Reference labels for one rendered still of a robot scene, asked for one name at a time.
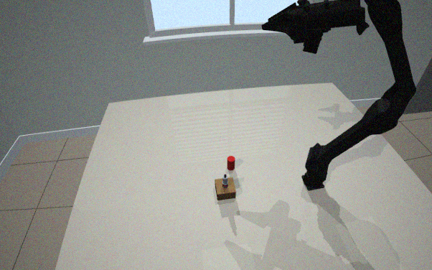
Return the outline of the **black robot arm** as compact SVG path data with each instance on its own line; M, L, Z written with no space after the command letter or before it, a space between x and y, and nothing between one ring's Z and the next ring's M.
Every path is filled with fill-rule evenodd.
M370 135L382 134L398 124L408 102L415 95L416 86L410 70L407 52L403 42L402 14L397 0L364 0L368 14L377 32L385 43L395 84L388 89L381 99L370 106L363 118L336 139L326 145L316 143L310 147L306 160L306 173L302 176L308 191L324 188L328 166L331 161L366 139ZM355 26L361 35L369 24L365 21L365 8L360 0L334 0L336 27ZM308 29L309 35L304 41L304 52L317 53L325 28ZM323 187L322 187L323 186Z

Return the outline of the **tan wooden block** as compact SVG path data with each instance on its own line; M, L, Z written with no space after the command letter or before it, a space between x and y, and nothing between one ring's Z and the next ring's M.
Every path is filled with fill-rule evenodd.
M215 189L217 200L226 200L235 198L236 189L233 177L228 177L227 187L223 187L222 178L215 179Z

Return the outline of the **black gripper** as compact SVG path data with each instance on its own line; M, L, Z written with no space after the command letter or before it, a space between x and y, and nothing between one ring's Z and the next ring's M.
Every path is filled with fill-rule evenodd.
M310 4L308 0L298 0L268 18L262 25L262 30L284 32L296 43L304 43L308 29L325 28L326 31L335 28L334 1Z

